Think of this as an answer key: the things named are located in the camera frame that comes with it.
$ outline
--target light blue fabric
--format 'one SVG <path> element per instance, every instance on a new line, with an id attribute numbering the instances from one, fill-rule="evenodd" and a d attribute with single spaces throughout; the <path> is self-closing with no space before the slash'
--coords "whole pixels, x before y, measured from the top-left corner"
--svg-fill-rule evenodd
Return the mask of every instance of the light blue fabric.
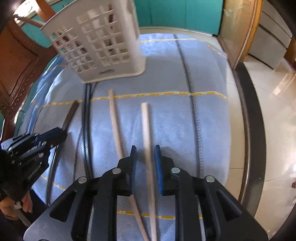
<path id="1" fill-rule="evenodd" d="M 113 89 L 116 96 L 138 93 L 156 93 L 168 91 L 189 92 L 186 72 L 176 41 L 172 34 L 146 34 L 141 40 L 143 53 L 147 57 L 146 71 L 137 77 L 106 80 L 97 84 L 94 98 L 105 97 Z M 178 35 L 185 39 L 188 36 Z M 158 96 L 128 97 L 115 99 L 119 132 L 124 156 L 128 156 L 131 146 L 138 149 L 136 168 L 135 198 L 140 213 L 149 213 L 143 154 L 141 127 L 141 103 L 148 102 L 152 148 L 160 145 L 162 154 L 171 157 L 175 165 L 191 175 L 213 175 L 225 184 L 230 159 L 230 123 L 226 91 L 225 53 L 213 50 L 207 43 L 197 40 L 180 40 L 181 48 L 188 63 L 197 100 L 198 136 L 195 136 L 196 123 L 193 121 L 192 103 L 189 95 L 170 94 Z M 83 84 L 69 68 L 64 68 L 51 83 L 54 75 L 49 75 L 49 84 L 45 83 L 35 97 L 34 111 L 25 114 L 21 133 L 26 132 L 30 123 L 34 123 L 34 133 L 42 133 L 54 127 L 61 127 L 71 104 L 52 105 L 53 102 L 70 102 L 83 98 Z M 52 202 L 72 184 L 75 148 L 81 128 L 81 105 L 70 124 L 65 148 L 57 168 L 52 188 Z M 107 99 L 91 103 L 91 148 L 95 177 L 101 176 L 118 163 L 112 124 Z M 195 145 L 199 140 L 199 152 Z M 81 145 L 78 148 L 76 178 L 84 176 Z M 39 178 L 33 185 L 37 195 L 45 201 L 46 180 Z M 155 199 L 157 215 L 175 216 L 173 196 L 161 197 L 158 194 L 155 177 Z M 132 211 L 126 197 L 118 197 L 119 210 Z M 143 217 L 147 232 L 150 234 L 149 217 Z M 158 240 L 174 240 L 175 220 L 158 219 Z M 137 222 L 132 215 L 118 213 L 118 240 L 143 240 Z"/>

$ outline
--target wooden chair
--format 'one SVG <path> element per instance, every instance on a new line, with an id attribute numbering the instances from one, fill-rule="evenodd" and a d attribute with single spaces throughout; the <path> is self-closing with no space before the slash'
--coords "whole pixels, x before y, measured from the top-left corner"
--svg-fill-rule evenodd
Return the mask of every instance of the wooden chair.
<path id="1" fill-rule="evenodd" d="M 0 112 L 4 117 L 0 141 L 4 141 L 13 137 L 17 117 L 32 85 L 57 51 L 53 46 L 44 48 L 35 43 L 13 18 L 0 34 L 0 50 Z"/>

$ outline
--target basket logo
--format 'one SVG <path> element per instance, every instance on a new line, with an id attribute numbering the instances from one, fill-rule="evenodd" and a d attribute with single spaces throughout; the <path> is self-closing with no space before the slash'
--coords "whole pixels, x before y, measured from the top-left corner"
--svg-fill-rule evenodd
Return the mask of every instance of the basket logo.
<path id="1" fill-rule="evenodd" d="M 100 74 L 108 74 L 108 73 L 113 73 L 115 69 L 107 69 L 105 71 L 100 72 Z"/>

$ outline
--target blue gripper pad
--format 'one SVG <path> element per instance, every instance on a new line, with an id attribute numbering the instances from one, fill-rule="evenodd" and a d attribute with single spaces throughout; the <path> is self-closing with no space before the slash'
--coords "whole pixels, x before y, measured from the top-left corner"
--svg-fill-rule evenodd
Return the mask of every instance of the blue gripper pad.
<path id="1" fill-rule="evenodd" d="M 156 145 L 154 148 L 154 160 L 155 160 L 155 168 L 156 168 L 156 175 L 157 175 L 157 184 L 158 190 L 160 194 L 163 194 L 163 171 L 161 168 L 161 151 L 159 145 Z"/>
<path id="2" fill-rule="evenodd" d="M 130 158 L 132 159 L 132 165 L 133 165 L 132 173 L 130 176 L 131 194 L 133 194 L 133 187 L 134 187 L 135 176 L 136 176 L 136 165 L 137 165 L 137 147 L 136 146 L 131 147 Z"/>

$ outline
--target teal cabinet door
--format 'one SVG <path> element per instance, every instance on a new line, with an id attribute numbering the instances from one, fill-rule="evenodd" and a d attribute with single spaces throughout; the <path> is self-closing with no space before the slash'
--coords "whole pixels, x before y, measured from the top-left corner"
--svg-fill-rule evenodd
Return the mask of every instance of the teal cabinet door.
<path id="1" fill-rule="evenodd" d="M 140 27 L 152 26 L 148 0 L 134 0 Z"/>
<path id="2" fill-rule="evenodd" d="M 186 28 L 219 33 L 223 0 L 186 0 Z"/>
<path id="3" fill-rule="evenodd" d="M 149 5 L 152 26 L 186 28 L 185 0 L 149 0 Z"/>

